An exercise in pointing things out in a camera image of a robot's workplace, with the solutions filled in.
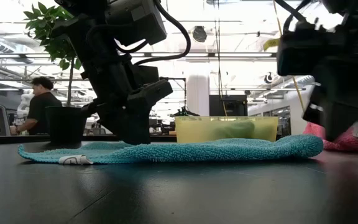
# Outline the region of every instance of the hanging cable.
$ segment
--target hanging cable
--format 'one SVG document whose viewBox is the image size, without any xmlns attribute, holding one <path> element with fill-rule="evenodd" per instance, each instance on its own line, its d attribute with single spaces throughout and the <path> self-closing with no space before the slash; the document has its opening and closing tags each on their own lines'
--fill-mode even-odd
<svg viewBox="0 0 358 224">
<path fill-rule="evenodd" d="M 280 36 L 283 35 L 282 33 L 282 30 L 281 30 L 281 23 L 280 23 L 280 19 L 278 18 L 278 14 L 277 14 L 277 7 L 276 7 L 276 3 L 275 3 L 276 0 L 273 0 L 273 5 L 274 5 L 274 10 L 275 10 L 275 13 L 276 13 L 276 17 L 277 17 L 277 24 L 278 24 L 278 30 L 280 31 Z M 303 112 L 305 112 L 305 107 L 303 106 L 303 100 L 302 100 L 302 95 L 301 95 L 301 92 L 299 91 L 299 88 L 298 88 L 298 84 L 295 80 L 295 77 L 292 77 L 292 81 L 293 81 L 293 84 L 295 85 L 295 88 L 296 88 L 296 92 L 298 93 L 298 97 L 299 97 L 299 101 L 301 103 L 301 107 L 302 107 L 302 110 Z"/>
<path fill-rule="evenodd" d="M 114 40 L 114 43 L 115 43 L 115 45 L 114 45 L 115 48 L 117 48 L 119 51 L 121 51 L 122 53 L 125 53 L 125 54 L 135 53 L 147 45 L 147 41 L 145 40 L 141 44 L 139 44 L 137 47 L 134 47 L 133 49 L 126 50 L 126 49 L 122 49 L 120 46 L 118 46 L 118 44 L 115 40 Z"/>
<path fill-rule="evenodd" d="M 296 7 L 295 10 L 296 10 L 297 12 L 299 12 L 299 10 L 303 9 L 303 8 L 304 8 L 306 5 L 308 5 L 310 2 L 311 2 L 311 0 L 303 0 L 303 1 L 301 2 L 301 4 L 299 4 L 299 6 Z M 290 14 L 290 16 L 288 16 L 288 18 L 285 20 L 284 26 L 283 26 L 283 32 L 284 32 L 284 34 L 285 34 L 286 32 L 288 32 L 288 30 L 289 30 L 289 28 L 290 28 L 290 24 L 291 24 L 292 19 L 293 19 L 293 15 Z"/>
<path fill-rule="evenodd" d="M 88 33 L 86 34 L 86 39 L 85 41 L 89 44 L 89 46 L 95 50 L 93 41 L 92 41 L 92 36 L 95 35 L 95 33 L 106 30 L 106 31 L 116 31 L 117 29 L 120 28 L 125 28 L 125 27 L 130 27 L 131 24 L 123 24 L 123 25 L 112 25 L 112 24 L 104 24 L 104 25 L 97 25 L 92 27 Z M 134 47 L 133 49 L 130 50 L 126 50 L 126 49 L 122 49 L 120 46 L 118 46 L 116 40 L 114 39 L 114 42 L 112 43 L 114 45 L 115 48 L 117 48 L 119 51 L 121 51 L 122 53 L 125 54 L 129 54 L 129 53 L 134 53 L 137 52 L 138 50 L 144 48 L 147 45 L 146 41 L 143 41 L 141 44 L 139 44 L 137 47 Z"/>
<path fill-rule="evenodd" d="M 273 0 L 274 2 L 277 2 L 278 5 L 283 7 L 285 10 L 291 13 L 291 15 L 295 16 L 296 19 L 299 21 L 306 22 L 306 18 L 302 16 L 297 10 L 292 8 L 288 3 L 286 3 L 284 0 Z"/>
<path fill-rule="evenodd" d="M 218 17 L 218 26 L 216 26 L 216 18 L 214 20 L 215 23 L 215 42 L 216 42 L 216 50 L 218 53 L 218 93 L 222 101 L 224 115 L 227 116 L 226 105 L 223 100 L 223 84 L 222 84 L 222 75 L 221 75 L 221 18 Z"/>
<path fill-rule="evenodd" d="M 116 2 L 116 1 L 118 1 L 118 0 L 111 0 L 111 1 L 109 1 L 108 4 L 110 5 L 110 4 L 112 4 L 112 3 Z"/>
<path fill-rule="evenodd" d="M 132 24 L 122 24 L 122 25 L 102 24 L 102 25 L 96 25 L 96 26 L 92 27 L 88 31 L 88 33 L 86 33 L 85 41 L 86 41 L 87 44 L 89 44 L 89 46 L 92 49 L 96 50 L 96 48 L 94 47 L 93 41 L 92 41 L 92 36 L 94 36 L 95 33 L 100 32 L 100 31 L 115 31 L 117 29 L 130 27 L 130 26 L 132 26 Z"/>
<path fill-rule="evenodd" d="M 178 55 L 172 55 L 172 56 L 165 56 L 165 57 L 155 57 L 155 58 L 148 58 L 141 61 L 138 61 L 135 63 L 135 65 L 142 65 L 144 63 L 149 62 L 159 62 L 162 60 L 174 60 L 179 59 L 184 56 L 186 56 L 191 49 L 191 39 L 189 36 L 189 33 L 187 33 L 187 30 L 178 22 L 176 19 L 174 19 L 162 6 L 159 0 L 154 0 L 154 4 L 157 7 L 157 9 L 160 11 L 160 13 L 169 21 L 171 22 L 175 27 L 177 27 L 180 32 L 185 36 L 186 39 L 186 49 L 183 53 L 180 53 Z"/>
</svg>

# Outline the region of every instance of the yellow plastic bin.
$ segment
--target yellow plastic bin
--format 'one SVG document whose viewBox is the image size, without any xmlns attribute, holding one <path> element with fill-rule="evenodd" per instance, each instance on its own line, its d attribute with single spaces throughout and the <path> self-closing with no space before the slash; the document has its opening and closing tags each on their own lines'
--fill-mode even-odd
<svg viewBox="0 0 358 224">
<path fill-rule="evenodd" d="M 178 143 L 225 138 L 264 139 L 274 142 L 278 117 L 178 116 L 175 122 Z"/>
</svg>

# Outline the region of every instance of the yellow strap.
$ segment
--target yellow strap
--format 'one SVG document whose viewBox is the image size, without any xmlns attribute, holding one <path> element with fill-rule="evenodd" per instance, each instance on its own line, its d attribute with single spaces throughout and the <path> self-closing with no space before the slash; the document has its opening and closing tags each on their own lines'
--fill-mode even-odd
<svg viewBox="0 0 358 224">
<path fill-rule="evenodd" d="M 280 23 L 280 19 L 278 18 L 277 6 L 276 6 L 276 2 L 274 0 L 273 0 L 273 5 L 274 5 L 274 11 L 276 12 L 278 30 L 280 31 L 280 36 L 282 36 L 283 31 L 281 30 L 281 23 Z M 299 91 L 298 84 L 296 83 L 295 77 L 292 77 L 292 81 L 293 81 L 293 84 L 295 85 L 296 92 L 298 93 L 298 97 L 299 97 L 299 101 L 301 103 L 302 110 L 303 110 L 303 112 L 305 112 L 305 107 L 303 106 L 303 100 L 302 100 L 301 92 Z"/>
<path fill-rule="evenodd" d="M 264 43 L 264 51 L 271 47 L 277 47 L 280 44 L 280 38 L 277 39 L 271 39 Z"/>
</svg>

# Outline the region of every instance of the desk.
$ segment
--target desk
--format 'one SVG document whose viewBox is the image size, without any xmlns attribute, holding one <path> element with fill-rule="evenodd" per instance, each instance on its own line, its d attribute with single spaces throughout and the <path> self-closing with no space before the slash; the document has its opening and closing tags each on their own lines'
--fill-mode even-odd
<svg viewBox="0 0 358 224">
<path fill-rule="evenodd" d="M 112 134 L 102 134 L 96 136 L 83 136 L 83 141 L 120 141 Z M 152 142 L 176 142 L 176 136 L 150 136 Z M 49 135 L 35 136 L 0 136 L 0 144 L 20 144 L 23 142 L 46 142 L 49 141 Z"/>
<path fill-rule="evenodd" d="M 358 223 L 358 155 L 63 166 L 0 144 L 0 223 Z"/>
</svg>

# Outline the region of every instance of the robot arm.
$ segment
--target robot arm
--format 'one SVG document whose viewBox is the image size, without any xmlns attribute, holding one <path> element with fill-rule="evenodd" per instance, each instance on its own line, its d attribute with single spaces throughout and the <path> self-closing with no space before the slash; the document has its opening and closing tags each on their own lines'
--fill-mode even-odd
<svg viewBox="0 0 358 224">
<path fill-rule="evenodd" d="M 297 10 L 310 1 L 304 0 Z M 303 118 L 324 126 L 326 139 L 332 141 L 358 120 L 358 0 L 322 2 L 330 13 L 344 16 L 342 24 L 332 33 L 298 19 L 290 32 L 290 16 L 280 39 L 277 66 L 282 76 L 314 76 L 319 85 Z"/>
<path fill-rule="evenodd" d="M 163 9 L 159 0 L 55 0 L 75 17 L 55 26 L 52 35 L 70 40 L 91 83 L 97 99 L 83 108 L 90 116 L 98 113 L 100 123 L 129 144 L 150 143 L 149 114 L 156 102 L 172 93 L 166 80 L 159 80 L 156 67 L 142 63 L 170 60 L 190 51 L 185 28 Z M 131 63 L 131 53 L 146 44 L 156 44 L 167 35 L 161 14 L 176 25 L 188 46 L 180 55 L 149 58 Z M 132 50 L 121 49 L 116 40 L 128 46 L 144 40 Z"/>
</svg>

